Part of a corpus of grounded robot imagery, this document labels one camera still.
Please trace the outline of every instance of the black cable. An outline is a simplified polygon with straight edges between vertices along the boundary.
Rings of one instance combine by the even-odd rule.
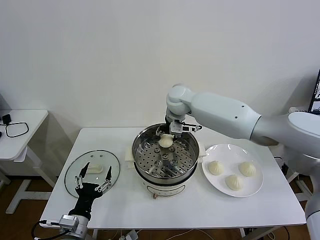
[[[46,224],[46,223],[47,223],[47,220],[41,220],[41,221],[37,221],[36,224],[33,225],[32,229],[31,229],[31,236],[32,236],[33,239],[37,238],[37,237],[35,236],[36,227],[37,227],[39,224]],[[59,225],[59,224],[56,223],[56,222],[52,222],[51,224],[52,224],[52,225]],[[67,230],[67,231],[64,231],[64,232],[62,232],[62,233],[60,233],[60,234],[58,234],[58,235],[55,235],[55,236],[51,236],[51,237],[47,237],[47,238],[40,238],[40,237],[38,237],[38,239],[40,239],[40,240],[53,240],[53,239],[59,238],[59,237],[61,237],[61,236],[63,236],[63,235],[66,235],[67,233],[70,233],[70,232],[71,232],[70,230]]]
[[[290,233],[289,233],[287,227],[286,227],[286,226],[283,226],[283,227],[284,227],[284,229],[286,230],[286,232],[288,233],[288,240],[290,240]]]
[[[21,133],[21,134],[18,134],[18,135],[10,136],[10,135],[8,134],[8,129],[7,129],[8,126],[10,126],[10,125],[17,125],[17,124],[25,124],[25,126],[26,126],[26,131],[23,132],[23,133]],[[22,135],[26,134],[27,132],[29,132],[29,126],[28,126],[28,124],[27,124],[26,122],[24,122],[24,121],[22,121],[22,122],[14,122],[14,123],[9,123],[9,124],[1,124],[1,123],[0,123],[0,126],[5,126],[5,134],[6,134],[6,136],[7,136],[8,138],[16,138],[16,137],[22,136]]]

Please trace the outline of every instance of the metal frame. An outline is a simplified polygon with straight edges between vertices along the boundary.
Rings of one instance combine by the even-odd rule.
[[[30,160],[26,160],[22,157],[20,161],[26,162],[30,165],[51,187],[54,187],[57,182],[57,177],[54,176],[44,165],[40,158],[31,150],[30,147],[26,147],[23,152],[26,152],[26,155],[30,158]],[[22,184],[20,185],[18,191],[15,193],[10,205],[6,209],[6,214],[13,214],[18,207],[21,200],[49,200],[51,192],[46,191],[26,191],[31,180],[25,179],[23,180]]]
[[[13,214],[21,200],[49,200],[51,192],[26,191],[31,180],[23,180],[18,191],[16,191],[10,205],[6,209],[6,214]]]

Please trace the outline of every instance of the dumpling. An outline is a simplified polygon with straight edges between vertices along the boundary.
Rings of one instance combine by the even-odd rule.
[[[252,177],[256,175],[256,171],[257,171],[255,165],[253,165],[249,161],[244,161],[243,163],[241,163],[239,165],[239,170],[243,175],[247,177]]]
[[[174,136],[171,134],[162,134],[159,140],[159,145],[163,148],[169,148],[174,143]]]
[[[238,175],[230,175],[226,177],[225,183],[234,191],[239,191],[244,187],[244,180]]]
[[[210,173],[212,173],[213,175],[220,175],[224,172],[225,167],[219,161],[212,161],[212,162],[209,162],[208,169]]]

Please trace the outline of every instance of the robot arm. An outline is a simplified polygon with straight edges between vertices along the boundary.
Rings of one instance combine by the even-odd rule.
[[[182,85],[169,91],[166,104],[167,121],[181,121],[188,114],[199,124],[234,139],[249,140],[261,117],[241,101],[213,93],[194,93]]]
[[[234,139],[247,139],[263,146],[285,145],[287,165],[311,177],[314,191],[305,214],[311,239],[320,239],[319,116],[293,112],[264,117],[241,101],[213,93],[194,93],[183,85],[170,89],[166,104],[165,120],[170,124],[170,134],[177,137],[184,132],[182,121],[188,114],[199,124]]]

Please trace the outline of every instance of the small white table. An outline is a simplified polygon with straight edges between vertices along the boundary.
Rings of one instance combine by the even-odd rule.
[[[26,155],[31,159],[31,162],[27,162],[43,179],[52,187],[55,186],[57,178],[43,165],[40,158],[32,151],[30,147],[27,147],[29,140],[35,134],[37,129],[43,123],[48,115],[47,110],[1,110],[0,116],[10,114],[11,123],[26,122],[29,131],[18,137],[8,137],[6,135],[6,126],[0,125],[0,131],[2,136],[0,137],[0,161],[25,161]],[[25,126],[13,125],[9,126],[12,135],[23,133]],[[0,179],[4,184],[9,184],[10,180],[0,172]],[[50,192],[32,192],[25,191],[31,180],[24,180],[12,199],[9,207],[5,211],[7,214],[13,214],[22,199],[34,199],[34,200],[47,200],[49,199]]]
[[[204,128],[194,135],[205,148],[221,143],[234,144],[258,156],[264,173],[261,190],[250,197],[228,196],[215,189],[197,167],[186,189],[169,198],[153,199],[135,169],[128,168],[125,152],[142,128],[83,128],[66,160],[41,220],[59,221],[74,208],[77,199],[65,188],[70,164],[92,150],[108,150],[120,162],[115,185],[92,206],[91,229],[219,229],[259,228],[245,239],[285,225],[306,223],[305,213],[267,147],[237,140]]]

